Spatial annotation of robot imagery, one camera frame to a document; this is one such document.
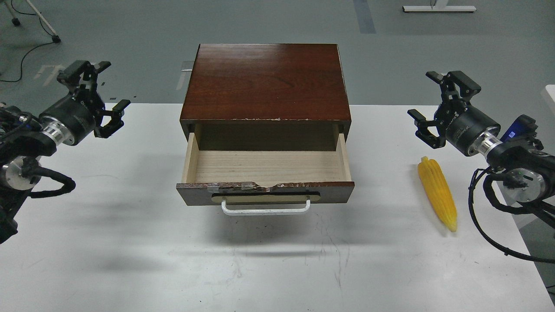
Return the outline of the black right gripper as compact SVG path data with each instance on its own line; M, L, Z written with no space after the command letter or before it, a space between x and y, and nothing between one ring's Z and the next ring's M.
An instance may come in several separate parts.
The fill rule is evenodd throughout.
M418 129L415 136L433 149L444 147L448 141L464 156L474 156L474 142L483 132L497 135L501 130L499 123L470 105L470 99L480 93L481 87L463 71L446 75L428 71L425 75L440 86L442 103L432 120L416 109L408 110ZM438 136L432 134L430 127L436 127Z

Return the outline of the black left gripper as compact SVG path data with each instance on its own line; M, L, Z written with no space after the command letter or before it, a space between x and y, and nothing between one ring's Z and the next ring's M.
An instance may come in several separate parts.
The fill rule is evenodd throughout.
M66 86L69 93L39 115L41 133L56 145L75 146L93 131L97 138L109 138L123 127L124 110L131 101L122 99L112 110L105 110L97 93L98 75L110 66L110 61L92 65L86 60L76 60L60 71L57 81ZM104 117L110 120L102 126Z

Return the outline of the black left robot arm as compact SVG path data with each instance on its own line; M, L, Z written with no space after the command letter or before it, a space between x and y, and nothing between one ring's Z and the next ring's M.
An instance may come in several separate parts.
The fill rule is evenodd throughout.
M28 198L57 197L76 187L69 176L41 166L42 156L52 156L60 144L76 146L90 133L109 138L123 127L130 101L123 99L107 110L97 92L98 75L110 65L109 61L73 62L57 76L68 94L38 116L1 104L1 242L18 232L14 218Z

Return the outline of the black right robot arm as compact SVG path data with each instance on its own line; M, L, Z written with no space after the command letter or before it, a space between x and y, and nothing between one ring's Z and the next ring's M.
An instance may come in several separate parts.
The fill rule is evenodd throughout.
M426 76L439 85L441 103L432 120L416 109L408 110L417 128L415 136L434 149L450 143L464 156L481 154L488 163L474 171L468 188L470 218L480 235L507 256L553 264L553 259L519 253L494 241L480 227L473 207L474 190L482 180L492 207L512 215L534 215L554 227L554 206L545 201L554 196L554 156L543 152L535 119L520 115L498 138L500 125L470 104L480 92L475 81L462 71L444 75L428 71Z

